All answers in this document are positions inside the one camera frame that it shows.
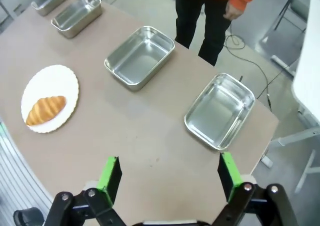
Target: table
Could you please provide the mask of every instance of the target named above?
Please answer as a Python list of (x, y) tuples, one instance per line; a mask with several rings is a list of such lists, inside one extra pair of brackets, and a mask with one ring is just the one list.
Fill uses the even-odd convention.
[[(46, 17), (28, 8), (0, 35), (0, 115), (18, 149), (52, 195), (78, 193), (99, 178), (108, 156), (119, 156), (123, 176), (114, 207), (127, 224), (213, 221), (226, 204), (219, 152), (188, 134), (184, 115), (217, 70), (176, 44), (167, 64), (131, 92), (104, 68), (104, 59), (143, 24), (103, 3), (103, 14), (68, 40), (50, 20), (71, 1)], [(63, 127), (37, 134), (22, 121), (21, 97), (31, 77), (54, 64), (75, 72), (79, 101)], [(240, 173), (253, 171), (277, 124), (256, 101), (229, 147)]]
[[(302, 108), (317, 122), (317, 126), (293, 135), (274, 139), (270, 143), (270, 149), (278, 146), (287, 146), (290, 143), (320, 135), (320, 97), (318, 96), (318, 90), (320, 88), (320, 67), (317, 50), (320, 40), (319, 27), (320, 0), (311, 0), (303, 48), (292, 83), (292, 93)], [(296, 187), (296, 193), (301, 190), (308, 174), (320, 172), (320, 167), (311, 167), (315, 153), (314, 150), (311, 153), (306, 168)]]

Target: bread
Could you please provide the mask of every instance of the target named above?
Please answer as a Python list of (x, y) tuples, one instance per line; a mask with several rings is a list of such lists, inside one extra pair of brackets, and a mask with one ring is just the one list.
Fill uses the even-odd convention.
[(64, 96), (40, 98), (29, 112), (26, 124), (34, 126), (50, 121), (65, 107)]

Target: floor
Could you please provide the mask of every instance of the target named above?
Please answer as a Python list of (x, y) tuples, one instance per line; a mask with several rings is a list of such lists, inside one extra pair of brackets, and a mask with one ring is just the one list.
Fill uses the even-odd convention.
[[(104, 0), (115, 7), (127, 12), (151, 25), (168, 36), (175, 37), (175, 4), (174, 0)], [(275, 78), (281, 69), (270, 61), (270, 56), (278, 55), (284, 62), (291, 63), (299, 53), (303, 41), (300, 29), (287, 20), (283, 20), (277, 31), (272, 26), (276, 17), (287, 0), (254, 0), (247, 8), (246, 13), (232, 23), (232, 32), (241, 36), (246, 47), (232, 51), (235, 55), (256, 62), (265, 72), (268, 81)], [(291, 12), (286, 17), (298, 27), (304, 29), (305, 23), (296, 18)], [(191, 53), (197, 53), (204, 38), (205, 15), (201, 14), (194, 40), (190, 47)], [(227, 72), (236, 78), (243, 76), (243, 83), (258, 96), (266, 86), (260, 70), (253, 64), (237, 59), (226, 49), (221, 52), (216, 68)], [(299, 105), (291, 92), (292, 78), (282, 72), (269, 86), (272, 112), (280, 120), (274, 135), (275, 138), (286, 136), (305, 129), (297, 117)], [(265, 106), (266, 93), (259, 99)], [(320, 195), (317, 193), (320, 184), (320, 175), (307, 177), (305, 185), (299, 194), (294, 194), (294, 188), (304, 170), (312, 149), (317, 149), (318, 141), (304, 140), (291, 146), (277, 148), (268, 152), (268, 157), (274, 162), (272, 169), (259, 163), (253, 172), (261, 186), (277, 182), (282, 184), (292, 203), (299, 225), (315, 225), (320, 221)], [(314, 165), (320, 165), (320, 155), (316, 156)], [(246, 216), (241, 225), (260, 225), (254, 216)]]

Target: hand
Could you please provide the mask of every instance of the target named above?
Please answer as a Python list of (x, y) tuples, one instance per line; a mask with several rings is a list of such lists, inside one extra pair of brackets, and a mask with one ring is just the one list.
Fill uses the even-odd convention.
[(235, 8), (233, 5), (231, 5), (228, 2), (226, 5), (226, 8), (225, 8), (225, 14), (223, 15), (223, 17), (232, 21), (232, 20), (237, 19), (243, 13), (244, 13), (243, 11), (238, 10), (237, 8)]

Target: table leg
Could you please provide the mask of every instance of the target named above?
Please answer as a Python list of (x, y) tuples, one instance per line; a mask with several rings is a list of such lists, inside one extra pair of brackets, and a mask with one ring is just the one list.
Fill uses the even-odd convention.
[(17, 15), (15, 14), (15, 12), (11, 12), (9, 11), (4, 4), (2, 4), (1, 0), (0, 0), (0, 7), (2, 7), (2, 9), (4, 10), (4, 12), (11, 17), (13, 20), (17, 18)]
[(272, 165), (274, 164), (266, 155), (262, 156), (261, 162), (268, 168), (272, 168)]
[(306, 164), (305, 166), (305, 169), (303, 171), (303, 174), (299, 180), (299, 183), (297, 184), (297, 187), (295, 189), (295, 193), (299, 193), (305, 180), (306, 180), (306, 177), (308, 174), (312, 174), (312, 173), (320, 173), (320, 167), (311, 167), (314, 159), (315, 159), (315, 156), (316, 156), (316, 151), (315, 150), (312, 150), (312, 153), (310, 155), (310, 158), (308, 160), (308, 163)]
[(309, 128), (302, 132), (298, 132), (286, 137), (274, 139), (270, 142), (269, 147), (273, 148), (278, 146), (286, 146), (287, 144), (305, 140), (307, 138), (314, 137), (317, 135), (320, 135), (320, 126)]

